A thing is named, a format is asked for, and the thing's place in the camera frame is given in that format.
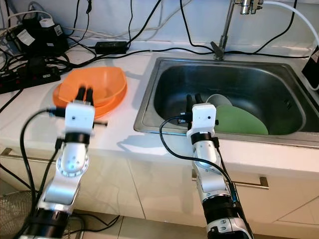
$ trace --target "white wall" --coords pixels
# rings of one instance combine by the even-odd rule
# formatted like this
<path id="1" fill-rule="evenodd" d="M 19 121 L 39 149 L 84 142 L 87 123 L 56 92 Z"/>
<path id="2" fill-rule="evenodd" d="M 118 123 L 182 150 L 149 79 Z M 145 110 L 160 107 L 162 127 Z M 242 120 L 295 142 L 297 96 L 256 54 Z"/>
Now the white wall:
<path id="1" fill-rule="evenodd" d="M 157 0 L 133 0 L 134 20 L 133 28 L 140 28 L 144 24 Z M 179 6 L 179 0 L 164 1 L 164 18 Z M 29 0 L 13 0 L 18 10 L 26 10 Z M 75 16 L 77 0 L 38 0 L 53 16 L 57 23 L 72 26 Z M 185 14 L 194 42 L 219 42 L 224 27 L 229 0 L 193 0 L 185 7 Z M 93 10 L 90 13 L 89 29 L 109 33 L 121 33 L 128 28 L 130 18 L 130 0 L 92 0 Z M 85 10 L 87 1 L 80 1 L 77 27 L 85 28 L 87 17 Z M 297 9 L 301 11 L 319 31 L 319 4 L 299 3 Z M 159 20 L 159 10 L 152 17 L 149 27 L 156 26 Z M 282 32 L 288 26 L 291 12 L 286 9 L 265 5 L 256 15 L 240 15 L 239 6 L 235 6 L 234 16 L 229 29 L 229 44 L 262 45 L 264 42 Z M 150 36 L 152 32 L 141 35 Z M 168 24 L 153 38 L 156 41 L 187 41 L 187 35 L 178 12 Z M 295 17 L 289 32 L 273 42 L 274 45 L 311 47 L 314 37 L 308 27 Z"/>

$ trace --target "white cabinet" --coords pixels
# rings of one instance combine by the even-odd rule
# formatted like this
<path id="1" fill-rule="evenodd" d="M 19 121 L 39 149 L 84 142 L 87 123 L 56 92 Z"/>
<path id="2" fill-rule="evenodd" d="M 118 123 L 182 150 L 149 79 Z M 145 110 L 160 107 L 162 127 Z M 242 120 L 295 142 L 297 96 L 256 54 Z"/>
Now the white cabinet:
<path id="1" fill-rule="evenodd" d="M 6 168 L 28 182 L 21 159 L 6 156 L 0 157 L 0 161 Z M 35 186 L 39 188 L 47 160 L 34 159 L 29 163 Z M 53 177 L 54 171 L 55 164 L 51 166 L 47 181 Z M 26 189 L 20 182 L 3 171 L 1 171 L 1 179 L 19 190 Z M 93 212 L 144 218 L 126 158 L 112 157 L 109 154 L 108 157 L 90 155 L 90 165 L 82 178 L 75 207 Z"/>
<path id="2" fill-rule="evenodd" d="M 206 226 L 198 192 L 195 183 L 191 181 L 192 167 L 189 162 L 165 157 L 147 159 L 146 156 L 139 155 L 138 158 L 130 160 L 130 167 L 146 219 Z M 260 176 L 268 180 L 269 190 L 237 187 L 246 218 L 252 224 L 254 233 L 272 235 L 268 229 L 271 229 L 277 220 L 319 196 L 319 178 L 282 177 L 270 172 L 261 175 L 230 171 L 229 174 L 233 181 L 238 182 L 259 184 Z M 312 210 L 315 216 L 318 215 L 318 208 L 314 201 Z M 299 224 L 299 227 L 290 227 L 298 228 L 299 233 L 307 232 L 315 238 L 314 235 L 318 235 L 315 234 L 315 225 L 312 228 L 309 228 L 309 225 L 304 227 L 304 224 L 309 222 L 307 217 L 313 216 L 309 212 L 300 218 L 299 222 L 302 224 Z"/>

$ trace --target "faucet handle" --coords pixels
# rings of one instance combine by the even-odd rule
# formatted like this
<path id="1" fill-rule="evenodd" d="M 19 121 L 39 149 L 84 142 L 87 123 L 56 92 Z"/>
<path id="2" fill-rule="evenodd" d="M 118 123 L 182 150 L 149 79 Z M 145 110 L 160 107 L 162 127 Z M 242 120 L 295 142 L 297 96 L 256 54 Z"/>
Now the faucet handle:
<path id="1" fill-rule="evenodd" d="M 211 41 L 210 43 L 211 47 L 215 51 L 215 59 L 216 60 L 222 60 L 224 58 L 224 51 L 220 49 L 219 46 L 216 45 L 215 42 Z"/>

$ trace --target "sink rim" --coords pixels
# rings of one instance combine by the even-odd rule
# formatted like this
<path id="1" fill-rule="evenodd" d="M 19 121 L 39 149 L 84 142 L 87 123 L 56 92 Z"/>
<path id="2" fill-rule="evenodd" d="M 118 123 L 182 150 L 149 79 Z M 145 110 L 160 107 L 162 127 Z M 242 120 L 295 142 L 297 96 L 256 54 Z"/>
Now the sink rim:
<path id="1" fill-rule="evenodd" d="M 144 116 L 146 114 L 146 111 L 148 109 L 148 106 L 150 102 L 154 100 L 155 97 L 155 89 L 158 85 L 158 81 L 160 79 L 160 76 L 164 71 L 166 71 L 168 68 L 172 66 L 177 65 L 170 65 L 169 67 L 161 67 L 161 64 L 167 62 L 177 62 L 177 65 L 200 65 L 200 63 L 203 64 L 209 64 L 209 65 L 245 65 L 247 68 L 249 66 L 257 68 L 258 70 L 263 70 L 262 67 L 266 67 L 267 65 L 270 66 L 284 66 L 288 69 L 289 74 L 292 75 L 292 81 L 293 83 L 298 87 L 301 94 L 309 104 L 309 106 L 312 108 L 314 113 L 319 118 L 319 106 L 314 105 L 314 100 L 312 100 L 311 96 L 305 92 L 305 87 L 302 85 L 300 79 L 296 75 L 296 73 L 293 71 L 291 66 L 286 63 L 270 63 L 270 62 L 245 62 L 245 61 L 216 61 L 216 60 L 207 60 L 207 59 L 186 59 L 186 58 L 171 58 L 171 57 L 158 57 L 156 59 L 156 62 L 154 64 L 150 80 L 148 82 L 145 94 L 143 96 L 143 100 L 140 106 L 140 109 L 138 111 L 135 123 L 134 123 L 134 130 L 135 131 L 141 131 L 141 132 L 152 132 L 152 133 L 158 133 L 159 127 L 156 126 L 148 126 L 143 123 Z M 301 130 L 305 124 L 306 124 L 306 113 L 301 105 L 301 103 L 298 100 L 298 97 L 295 95 L 294 91 L 290 88 L 288 83 L 282 79 L 282 77 L 274 74 L 273 72 L 267 71 L 267 73 L 270 73 L 272 75 L 275 75 L 276 78 L 278 78 L 286 87 L 286 89 L 290 92 L 292 97 L 294 98 L 296 104 L 298 105 L 299 111 L 302 114 L 303 117 L 303 123 L 299 130 Z M 173 134 L 173 135 L 185 135 L 186 133 L 185 127 L 180 127 L 168 123 L 165 128 L 163 128 L 163 133 L 165 134 Z M 256 134 L 235 134 L 235 133 L 216 133 L 217 137 L 220 137 L 221 139 L 229 139 L 229 140 L 240 140 L 240 141 L 250 141 L 250 142 L 262 142 L 262 143 L 270 143 L 270 144 L 281 144 L 281 145 L 293 145 L 293 146 L 301 146 L 301 147 L 311 147 L 311 148 L 319 148 L 319 133 L 316 132 L 301 132 L 296 131 L 291 134 L 286 135 L 256 135 Z"/>

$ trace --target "cabinet handle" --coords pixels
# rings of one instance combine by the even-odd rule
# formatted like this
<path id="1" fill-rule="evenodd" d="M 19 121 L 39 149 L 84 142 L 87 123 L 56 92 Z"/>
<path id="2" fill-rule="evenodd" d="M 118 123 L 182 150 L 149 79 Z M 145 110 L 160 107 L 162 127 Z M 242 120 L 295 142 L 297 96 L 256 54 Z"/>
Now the cabinet handle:
<path id="1" fill-rule="evenodd" d="M 8 158 L 8 159 L 20 159 L 23 160 L 22 156 L 18 156 L 18 155 L 12 155 L 10 154 L 12 151 L 12 148 L 5 148 L 2 153 L 0 153 L 0 157 L 2 158 Z M 28 160 L 31 160 L 33 162 L 41 162 L 41 163 L 47 163 L 49 161 L 49 159 L 45 159 L 45 158 L 35 158 L 35 157 L 28 157 Z"/>
<path id="2" fill-rule="evenodd" d="M 196 182 L 196 172 L 194 169 L 192 169 L 191 172 L 192 175 L 192 181 Z M 260 180 L 260 184 L 256 184 L 256 183 L 244 183 L 244 182 L 236 182 L 233 181 L 233 183 L 236 184 L 236 186 L 242 186 L 242 187 L 249 187 L 249 188 L 260 188 L 260 189 L 265 189 L 265 190 L 269 190 L 269 184 L 268 184 L 268 180 L 266 177 L 259 177 Z"/>

